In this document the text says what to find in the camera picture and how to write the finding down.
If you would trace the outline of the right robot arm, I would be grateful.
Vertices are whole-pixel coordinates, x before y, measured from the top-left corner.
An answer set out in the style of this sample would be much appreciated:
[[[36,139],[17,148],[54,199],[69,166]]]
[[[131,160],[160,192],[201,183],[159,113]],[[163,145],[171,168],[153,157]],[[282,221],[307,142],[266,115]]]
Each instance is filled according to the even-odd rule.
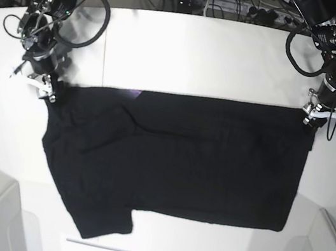
[[[60,80],[59,65],[69,50],[87,47],[96,42],[106,30],[111,19],[108,0],[100,0],[105,11],[101,28],[89,40],[72,43],[60,35],[62,24],[78,9],[78,0],[29,0],[27,9],[18,19],[18,39],[25,50],[23,64],[30,64],[32,74],[20,75],[23,64],[12,72],[14,77],[23,79],[37,89],[38,97],[54,103],[64,89]]]

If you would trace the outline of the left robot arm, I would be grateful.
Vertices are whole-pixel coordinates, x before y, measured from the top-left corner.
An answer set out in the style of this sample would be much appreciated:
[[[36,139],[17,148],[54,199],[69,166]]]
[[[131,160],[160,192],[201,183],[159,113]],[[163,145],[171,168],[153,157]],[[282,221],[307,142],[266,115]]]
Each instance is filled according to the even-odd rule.
[[[312,129],[323,127],[332,118],[336,119],[336,0],[291,0],[303,18],[286,39],[285,50],[288,60],[301,75],[313,78],[323,75],[318,90],[310,89],[310,100],[302,108],[306,116],[304,124]],[[293,38],[307,29],[312,41],[321,52],[322,67],[307,72],[298,66],[291,54]]]

